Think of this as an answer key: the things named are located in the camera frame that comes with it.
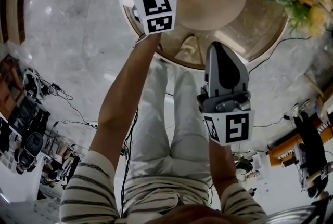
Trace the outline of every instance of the orange object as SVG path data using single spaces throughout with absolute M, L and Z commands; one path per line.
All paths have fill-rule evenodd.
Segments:
M 333 138 L 332 129 L 330 127 L 327 127 L 325 130 L 323 130 L 323 132 L 321 133 L 321 138 L 323 143 L 326 143 L 328 140 Z M 283 161 L 289 160 L 293 155 L 293 149 L 295 145 L 302 142 L 303 140 L 300 134 L 296 134 L 295 136 L 280 144 L 279 146 L 269 150 L 268 155 L 270 157 L 271 166 L 280 166 Z

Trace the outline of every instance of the cable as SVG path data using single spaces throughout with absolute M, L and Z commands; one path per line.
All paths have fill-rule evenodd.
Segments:
M 66 96 L 67 100 L 73 100 L 73 97 L 71 95 L 66 94 L 63 90 L 58 90 L 59 92 L 63 93 Z
M 92 125 L 92 124 L 90 124 L 90 123 L 72 122 L 72 121 L 69 121 L 69 120 L 65 120 L 63 123 L 67 124 L 66 122 L 83 124 L 83 125 L 89 126 L 89 127 L 94 128 L 94 129 L 97 130 L 97 125 L 94 126 L 94 125 Z
M 306 40 L 308 40 L 308 39 L 310 39 L 310 38 L 311 38 L 310 36 L 307 37 L 307 38 L 291 37 L 291 38 L 286 38 L 286 39 L 283 39 L 283 40 L 279 41 L 279 43 L 277 43 L 276 47 L 273 49 L 273 51 L 272 51 L 272 53 L 269 55 L 269 57 L 268 57 L 267 59 L 263 60 L 262 62 L 260 62 L 258 65 L 256 65 L 254 68 L 252 68 L 252 69 L 249 71 L 249 79 L 250 79 L 250 73 L 251 73 L 254 69 L 258 68 L 258 67 L 259 67 L 261 64 L 263 64 L 265 61 L 268 61 L 268 60 L 271 58 L 271 56 L 273 55 L 274 51 L 277 49 L 277 47 L 278 47 L 278 45 L 279 45 L 280 43 L 282 43 L 282 42 L 284 42 L 284 41 L 292 40 L 292 39 L 298 39 L 298 40 L 304 40 L 304 41 L 306 41 Z
M 130 132 L 127 135 L 127 137 L 125 138 L 125 141 L 124 141 L 125 150 L 127 150 L 127 151 L 125 151 L 126 167 L 125 167 L 125 175 L 124 175 L 124 180 L 123 180 L 123 185 L 122 185 L 122 188 L 121 188 L 121 195 L 120 195 L 121 216 L 122 217 L 123 217 L 123 213 L 124 213 L 125 182 L 126 182 L 127 175 L 129 173 L 129 169 L 130 169 L 131 149 L 132 149 L 132 133 L 133 133 L 134 126 L 137 122 L 137 118 L 138 118 L 138 109 L 135 112 L 133 125 L 130 129 Z M 130 147 L 127 146 L 128 140 L 130 140 Z
M 70 103 L 65 97 L 63 97 L 63 96 L 61 96 L 61 95 L 59 95 L 59 94 L 58 94 L 57 96 L 56 96 L 55 94 L 51 94 L 51 95 L 53 95 L 53 96 L 55 96 L 55 97 L 61 97 L 62 99 L 64 99 L 72 109 L 76 110 L 76 111 L 79 113 L 79 115 L 81 116 L 83 122 L 84 122 L 85 124 L 88 124 L 88 122 L 86 122 L 85 119 L 83 118 L 81 112 L 80 112 L 79 110 L 77 110 L 75 107 L 73 107 L 72 104 L 71 104 L 71 103 Z
M 168 128 L 165 128 L 165 129 L 166 129 L 166 130 L 167 130 L 167 129 L 170 129 L 170 128 L 172 128 L 173 126 L 175 126 L 175 124 L 171 125 L 171 126 L 168 127 Z
M 253 126 L 253 127 L 254 127 L 254 128 L 265 128 L 265 127 L 270 127 L 271 125 L 275 125 L 275 124 L 280 123 L 283 119 L 284 119 L 284 117 L 282 117 L 278 122 L 275 122 L 275 123 L 271 123 L 271 124 L 264 125 L 264 126 Z
M 51 129 L 51 131 L 50 131 L 50 135 L 51 135 L 51 133 L 52 133 L 53 129 L 54 129 L 54 126 L 52 127 L 52 129 Z
M 325 152 L 330 153 L 333 156 L 332 152 L 329 152 L 329 151 L 325 151 Z
M 208 189 L 208 191 L 210 190 L 211 191 L 211 200 L 210 200 L 210 203 L 208 205 L 208 207 L 211 207 L 212 206 L 212 203 L 213 203 L 213 185 L 211 185 L 211 187 Z

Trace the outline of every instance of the sleeve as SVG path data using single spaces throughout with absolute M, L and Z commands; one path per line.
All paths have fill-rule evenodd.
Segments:
M 63 192 L 61 223 L 113 223 L 119 218 L 114 175 L 113 165 L 105 156 L 89 151 Z
M 221 196 L 221 211 L 238 215 L 249 221 L 266 217 L 265 211 L 252 196 L 239 184 L 230 185 Z

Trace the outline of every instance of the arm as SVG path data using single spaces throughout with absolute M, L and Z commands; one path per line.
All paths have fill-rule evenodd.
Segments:
M 160 38 L 160 34 L 150 35 L 134 48 L 100 109 L 90 150 L 104 155 L 115 169 Z
M 213 183 L 221 201 L 221 211 L 239 215 L 248 222 L 265 217 L 264 210 L 237 181 L 231 147 L 222 147 L 210 140 L 209 159 Z
M 231 147 L 222 147 L 209 140 L 209 162 L 213 183 L 221 198 L 227 187 L 238 182 Z
M 68 178 L 60 207 L 61 223 L 114 223 L 119 218 L 114 175 L 125 136 L 137 109 L 160 35 L 139 43 L 108 91 L 88 154 Z

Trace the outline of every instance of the white pants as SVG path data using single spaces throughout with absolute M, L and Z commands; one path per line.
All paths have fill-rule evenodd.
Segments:
M 150 66 L 133 131 L 129 178 L 171 175 L 210 184 L 209 147 L 198 109 L 191 72 L 174 66 L 175 132 L 169 146 L 164 124 L 167 67 L 159 60 Z

